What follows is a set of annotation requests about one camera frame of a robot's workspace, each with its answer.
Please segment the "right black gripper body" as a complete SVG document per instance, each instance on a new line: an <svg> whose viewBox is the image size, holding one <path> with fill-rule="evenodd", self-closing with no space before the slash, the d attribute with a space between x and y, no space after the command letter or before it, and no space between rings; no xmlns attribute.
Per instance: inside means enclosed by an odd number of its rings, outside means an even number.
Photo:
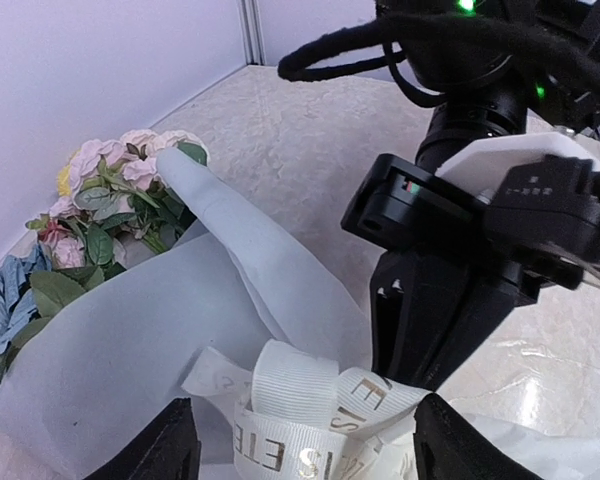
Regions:
<svg viewBox="0 0 600 480"><path fill-rule="evenodd" d="M381 154L349 202L341 228L387 251L423 244L513 284L517 307L536 304L540 287L487 239L484 210L450 183L398 156Z"/></svg>

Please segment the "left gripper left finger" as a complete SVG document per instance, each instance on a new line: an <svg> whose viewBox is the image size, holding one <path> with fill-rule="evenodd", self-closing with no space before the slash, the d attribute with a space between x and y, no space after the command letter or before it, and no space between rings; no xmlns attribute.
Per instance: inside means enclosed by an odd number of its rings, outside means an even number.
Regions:
<svg viewBox="0 0 600 480"><path fill-rule="evenodd" d="M176 398L87 480L199 478L201 442L189 398Z"/></svg>

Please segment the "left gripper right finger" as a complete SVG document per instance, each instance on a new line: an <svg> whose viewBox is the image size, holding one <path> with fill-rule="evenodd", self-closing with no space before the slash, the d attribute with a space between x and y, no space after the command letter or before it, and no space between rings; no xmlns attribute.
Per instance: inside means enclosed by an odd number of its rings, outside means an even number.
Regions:
<svg viewBox="0 0 600 480"><path fill-rule="evenodd" d="M439 395L415 410L417 476L423 480L524 480L537 474L507 457Z"/></svg>

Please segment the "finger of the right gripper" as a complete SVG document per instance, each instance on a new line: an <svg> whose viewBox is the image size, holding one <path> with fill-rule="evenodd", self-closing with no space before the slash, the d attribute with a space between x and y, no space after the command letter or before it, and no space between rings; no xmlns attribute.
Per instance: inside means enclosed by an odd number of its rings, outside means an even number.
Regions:
<svg viewBox="0 0 600 480"><path fill-rule="evenodd" d="M469 280L466 263L430 249L384 253L370 282L372 371L426 385Z"/></svg>
<svg viewBox="0 0 600 480"><path fill-rule="evenodd" d="M436 391L485 342L513 311L516 285L479 279L465 292L421 378L420 386Z"/></svg>

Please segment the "cream printed ribbon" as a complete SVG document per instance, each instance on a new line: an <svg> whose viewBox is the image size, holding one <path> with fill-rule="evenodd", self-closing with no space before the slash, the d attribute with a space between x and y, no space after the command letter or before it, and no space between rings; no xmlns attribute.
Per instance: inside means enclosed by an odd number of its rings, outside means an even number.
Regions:
<svg viewBox="0 0 600 480"><path fill-rule="evenodd" d="M341 370L275 340L252 371L214 348L182 383L233 427L243 479L414 479L414 412L426 391L361 369Z"/></svg>

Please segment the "blue fake flower bunch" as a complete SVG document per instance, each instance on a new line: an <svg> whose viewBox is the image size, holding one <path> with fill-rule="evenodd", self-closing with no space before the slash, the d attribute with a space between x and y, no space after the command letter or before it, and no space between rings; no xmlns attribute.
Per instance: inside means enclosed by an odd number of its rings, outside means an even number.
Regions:
<svg viewBox="0 0 600 480"><path fill-rule="evenodd" d="M0 377L11 341L38 313L30 276L50 269L51 260L39 245L26 257L9 255L0 264Z"/></svg>

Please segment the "pink fake flower bunch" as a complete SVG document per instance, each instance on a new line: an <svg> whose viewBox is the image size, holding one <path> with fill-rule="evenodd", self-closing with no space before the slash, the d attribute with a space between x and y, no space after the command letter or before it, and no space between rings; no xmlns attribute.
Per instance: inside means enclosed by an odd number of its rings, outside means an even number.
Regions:
<svg viewBox="0 0 600 480"><path fill-rule="evenodd" d="M206 165L203 142L185 130L131 130L113 140L89 140L68 160L72 193L59 197L26 228L60 270L126 266L126 246L153 254L171 249L196 217L158 172L157 157L176 148Z"/></svg>

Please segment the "yellow fake flower stem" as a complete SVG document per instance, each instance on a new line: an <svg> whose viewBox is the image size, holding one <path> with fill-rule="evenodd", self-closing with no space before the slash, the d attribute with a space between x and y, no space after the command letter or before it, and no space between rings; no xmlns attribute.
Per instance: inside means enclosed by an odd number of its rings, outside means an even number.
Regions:
<svg viewBox="0 0 600 480"><path fill-rule="evenodd" d="M70 170L71 164L67 163L57 175L56 187L59 197L69 197L72 193Z"/></svg>

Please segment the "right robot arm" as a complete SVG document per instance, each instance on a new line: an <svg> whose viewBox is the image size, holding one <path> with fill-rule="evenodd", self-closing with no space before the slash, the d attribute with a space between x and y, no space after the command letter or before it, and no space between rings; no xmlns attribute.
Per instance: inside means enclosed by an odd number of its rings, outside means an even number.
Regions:
<svg viewBox="0 0 600 480"><path fill-rule="evenodd" d="M370 281L375 373L435 390L542 289L600 278L600 171L536 147L600 124L600 1L380 1L382 46L433 115L413 161L377 158L343 228L383 249Z"/></svg>

